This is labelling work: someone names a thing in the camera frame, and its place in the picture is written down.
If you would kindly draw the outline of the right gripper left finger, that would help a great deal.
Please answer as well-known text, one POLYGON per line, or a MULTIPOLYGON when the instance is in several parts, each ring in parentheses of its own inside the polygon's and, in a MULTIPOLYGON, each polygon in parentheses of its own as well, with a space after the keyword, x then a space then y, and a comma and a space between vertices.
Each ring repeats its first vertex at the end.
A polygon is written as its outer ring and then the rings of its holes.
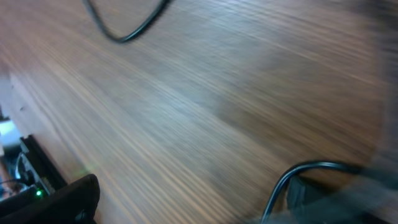
POLYGON ((94 223, 100 185, 88 174, 50 195, 37 195, 31 187, 1 201, 1 224, 94 223))

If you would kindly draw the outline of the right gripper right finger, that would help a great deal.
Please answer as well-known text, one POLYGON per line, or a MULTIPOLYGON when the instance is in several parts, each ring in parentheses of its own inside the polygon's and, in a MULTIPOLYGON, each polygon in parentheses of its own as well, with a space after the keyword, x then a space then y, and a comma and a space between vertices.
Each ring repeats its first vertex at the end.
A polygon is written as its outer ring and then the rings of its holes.
POLYGON ((276 183, 264 209, 264 223, 385 223, 372 213, 397 190, 397 172, 361 166, 293 166, 276 183), (334 170, 370 179, 333 192, 304 178, 308 170, 334 170))

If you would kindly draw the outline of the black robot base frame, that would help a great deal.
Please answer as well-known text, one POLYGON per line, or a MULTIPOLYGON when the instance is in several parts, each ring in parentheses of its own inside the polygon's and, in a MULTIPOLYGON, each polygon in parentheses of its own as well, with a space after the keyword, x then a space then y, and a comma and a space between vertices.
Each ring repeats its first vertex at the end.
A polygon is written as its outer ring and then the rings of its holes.
POLYGON ((2 137, 1 164, 7 177, 1 177, 1 209, 21 208, 40 201, 68 185, 36 138, 2 137))

